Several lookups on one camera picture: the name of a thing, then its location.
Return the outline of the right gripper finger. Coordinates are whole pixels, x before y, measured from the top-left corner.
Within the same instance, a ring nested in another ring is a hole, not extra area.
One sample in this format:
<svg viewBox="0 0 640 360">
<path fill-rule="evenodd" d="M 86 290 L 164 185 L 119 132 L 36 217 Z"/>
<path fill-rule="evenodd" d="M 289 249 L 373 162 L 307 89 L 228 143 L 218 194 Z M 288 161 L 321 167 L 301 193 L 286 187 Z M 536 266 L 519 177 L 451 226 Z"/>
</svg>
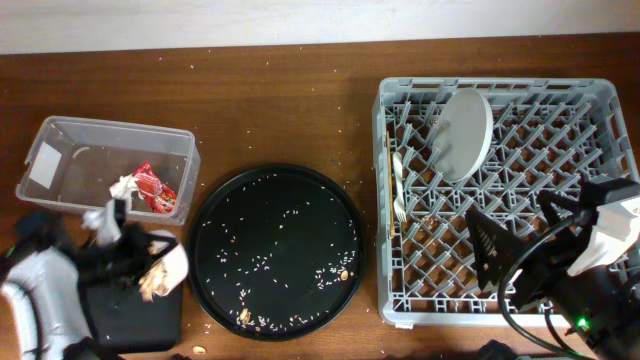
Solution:
<svg viewBox="0 0 640 360">
<path fill-rule="evenodd" d="M 478 286 L 482 292 L 495 293 L 528 244 L 475 208 L 466 212 L 465 221 L 473 245 Z"/>
<path fill-rule="evenodd" d="M 558 209 L 567 210 L 573 215 L 578 215 L 578 219 L 572 223 L 572 226 L 585 226 L 585 222 L 581 217 L 583 210 L 577 200 L 573 200 L 569 197 L 565 197 L 561 194 L 557 194 L 549 190 L 541 190 L 537 195 L 536 201 L 540 206 L 545 221 L 550 228 L 561 222 Z"/>
</svg>

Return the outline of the white bowl with food scraps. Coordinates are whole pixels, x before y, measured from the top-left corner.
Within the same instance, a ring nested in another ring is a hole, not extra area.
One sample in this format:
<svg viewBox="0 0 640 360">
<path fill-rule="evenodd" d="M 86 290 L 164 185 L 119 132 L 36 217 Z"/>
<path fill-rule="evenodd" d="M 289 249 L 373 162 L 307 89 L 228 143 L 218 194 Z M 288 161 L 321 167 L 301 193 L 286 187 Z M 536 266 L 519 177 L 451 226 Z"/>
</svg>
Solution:
<svg viewBox="0 0 640 360">
<path fill-rule="evenodd" d="M 150 269 L 139 280 L 142 300 L 152 302 L 155 297 L 168 296 L 187 277 L 189 262 L 186 251 L 173 233 L 167 230 L 150 232 L 150 255 L 158 255 Z"/>
</svg>

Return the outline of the red snack wrapper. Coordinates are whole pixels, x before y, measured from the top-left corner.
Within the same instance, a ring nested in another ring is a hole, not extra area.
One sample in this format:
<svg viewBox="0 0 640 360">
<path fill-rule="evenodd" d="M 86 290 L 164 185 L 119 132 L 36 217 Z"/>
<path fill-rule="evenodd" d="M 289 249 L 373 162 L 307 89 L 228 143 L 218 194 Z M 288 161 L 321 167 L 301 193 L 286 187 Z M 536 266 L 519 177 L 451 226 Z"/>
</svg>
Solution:
<svg viewBox="0 0 640 360">
<path fill-rule="evenodd" d="M 151 211 L 158 214 L 169 214 L 174 210 L 177 195 L 166 184 L 162 183 L 148 162 L 143 162 L 133 173 L 139 194 Z"/>
</svg>

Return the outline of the white plastic fork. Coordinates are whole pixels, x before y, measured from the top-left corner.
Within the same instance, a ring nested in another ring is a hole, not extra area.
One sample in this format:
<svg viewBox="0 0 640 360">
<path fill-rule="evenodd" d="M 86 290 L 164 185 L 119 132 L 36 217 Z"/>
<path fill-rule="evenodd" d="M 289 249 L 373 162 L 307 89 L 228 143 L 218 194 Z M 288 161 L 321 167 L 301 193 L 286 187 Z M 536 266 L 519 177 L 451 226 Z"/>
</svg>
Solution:
<svg viewBox="0 0 640 360">
<path fill-rule="evenodd" d="M 399 152 L 393 152 L 391 155 L 393 178 L 396 186 L 396 197 L 394 199 L 394 211 L 400 223 L 406 221 L 406 209 L 404 201 L 403 187 L 403 163 L 402 156 Z"/>
</svg>

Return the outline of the grey round plate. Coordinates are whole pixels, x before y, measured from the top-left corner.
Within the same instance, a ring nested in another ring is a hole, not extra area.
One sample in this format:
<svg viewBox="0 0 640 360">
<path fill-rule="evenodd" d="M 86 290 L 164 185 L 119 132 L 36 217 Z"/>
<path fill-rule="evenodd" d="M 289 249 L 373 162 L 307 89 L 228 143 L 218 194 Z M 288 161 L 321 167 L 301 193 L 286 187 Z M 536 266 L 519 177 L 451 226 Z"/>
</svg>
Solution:
<svg viewBox="0 0 640 360">
<path fill-rule="evenodd" d="M 472 88 L 457 91 L 436 125 L 432 150 L 439 150 L 439 154 L 433 169 L 449 183 L 473 175 L 486 158 L 493 135 L 493 115 L 487 99 Z"/>
</svg>

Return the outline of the wooden chopstick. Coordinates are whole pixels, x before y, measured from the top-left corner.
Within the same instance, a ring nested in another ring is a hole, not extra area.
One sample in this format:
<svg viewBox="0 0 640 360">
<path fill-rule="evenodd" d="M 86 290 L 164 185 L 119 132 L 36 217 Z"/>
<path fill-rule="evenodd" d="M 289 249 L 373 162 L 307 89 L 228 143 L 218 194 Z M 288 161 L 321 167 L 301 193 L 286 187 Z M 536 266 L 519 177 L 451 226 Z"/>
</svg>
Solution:
<svg viewBox="0 0 640 360">
<path fill-rule="evenodd" d="M 387 130 L 385 134 L 386 141 L 386 159 L 387 159 L 387 185 L 389 190 L 389 238 L 392 240 L 395 237 L 395 228 L 394 228 L 394 206 L 393 206 L 393 173 L 392 173 L 392 155 L 391 155 L 391 144 L 390 144 L 390 133 Z"/>
</svg>

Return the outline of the silver foil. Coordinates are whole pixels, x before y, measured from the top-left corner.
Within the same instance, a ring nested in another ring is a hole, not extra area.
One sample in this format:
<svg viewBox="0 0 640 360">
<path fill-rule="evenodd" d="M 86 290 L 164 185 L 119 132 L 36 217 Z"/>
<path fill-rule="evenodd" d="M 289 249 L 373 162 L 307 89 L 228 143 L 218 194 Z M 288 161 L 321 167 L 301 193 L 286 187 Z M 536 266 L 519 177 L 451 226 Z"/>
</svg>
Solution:
<svg viewBox="0 0 640 360">
<path fill-rule="evenodd" d="M 109 188 L 111 197 L 124 200 L 127 206 L 131 206 L 132 194 L 137 191 L 137 179 L 133 175 L 121 176 L 119 181 Z"/>
</svg>

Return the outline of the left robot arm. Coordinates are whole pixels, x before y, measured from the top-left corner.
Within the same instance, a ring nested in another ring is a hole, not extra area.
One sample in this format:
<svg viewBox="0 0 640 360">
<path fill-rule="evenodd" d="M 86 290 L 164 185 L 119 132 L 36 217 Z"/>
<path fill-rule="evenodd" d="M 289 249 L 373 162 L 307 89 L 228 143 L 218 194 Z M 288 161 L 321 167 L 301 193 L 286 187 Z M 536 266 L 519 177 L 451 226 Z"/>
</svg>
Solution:
<svg viewBox="0 0 640 360">
<path fill-rule="evenodd" d="M 34 212 L 1 256 L 1 294 L 24 359 L 119 359 L 167 351 L 180 339 L 184 247 L 126 220 L 123 200 L 88 211 L 84 244 L 62 219 Z"/>
</svg>

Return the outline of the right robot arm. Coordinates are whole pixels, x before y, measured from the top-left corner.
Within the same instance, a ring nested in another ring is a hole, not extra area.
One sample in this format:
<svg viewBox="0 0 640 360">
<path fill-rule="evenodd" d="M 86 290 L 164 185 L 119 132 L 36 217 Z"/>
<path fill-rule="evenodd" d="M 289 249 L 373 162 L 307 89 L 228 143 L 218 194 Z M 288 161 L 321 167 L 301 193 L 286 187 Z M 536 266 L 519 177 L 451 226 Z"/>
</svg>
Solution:
<svg viewBox="0 0 640 360">
<path fill-rule="evenodd" d="M 639 276 L 622 280 L 609 269 L 639 240 L 638 183 L 604 177 L 585 182 L 576 200 L 542 190 L 537 203 L 548 227 L 534 240 L 467 211 L 480 289 L 495 293 L 509 326 L 540 347 L 580 356 L 563 340 L 549 343 L 527 331 L 511 307 L 551 302 L 599 358 L 638 358 Z"/>
</svg>

